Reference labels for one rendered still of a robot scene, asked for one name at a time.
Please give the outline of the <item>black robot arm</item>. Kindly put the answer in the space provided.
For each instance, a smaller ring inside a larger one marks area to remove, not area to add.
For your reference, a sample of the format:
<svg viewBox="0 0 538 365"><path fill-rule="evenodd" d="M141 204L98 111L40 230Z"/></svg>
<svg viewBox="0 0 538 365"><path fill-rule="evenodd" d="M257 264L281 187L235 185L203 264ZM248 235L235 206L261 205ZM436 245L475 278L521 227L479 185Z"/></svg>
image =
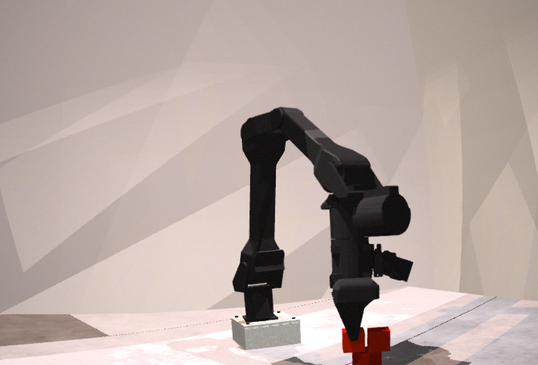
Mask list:
<svg viewBox="0 0 538 365"><path fill-rule="evenodd" d="M249 240L233 277L243 292L249 322L278 320L272 289L281 288L285 252L275 242L276 167L290 140L314 165L314 176L327 193L320 208L329 209L330 239L403 234L410 224L407 201L398 186L382 186L362 154L338 145L296 108L278 107L250 117L240 130L250 163ZM370 271L406 282L412 261L371 244ZM378 274L378 276L377 276ZM248 286L267 283L258 286Z"/></svg>

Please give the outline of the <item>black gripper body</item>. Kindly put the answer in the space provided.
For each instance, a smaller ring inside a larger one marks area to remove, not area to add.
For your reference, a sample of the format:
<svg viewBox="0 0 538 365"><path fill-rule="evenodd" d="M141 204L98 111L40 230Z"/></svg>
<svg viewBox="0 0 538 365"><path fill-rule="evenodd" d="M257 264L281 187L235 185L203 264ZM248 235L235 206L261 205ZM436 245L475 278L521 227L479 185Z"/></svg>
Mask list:
<svg viewBox="0 0 538 365"><path fill-rule="evenodd" d="M379 284L372 279L368 237L331 240L332 274L329 276L333 301L362 302L379 298Z"/></svg>

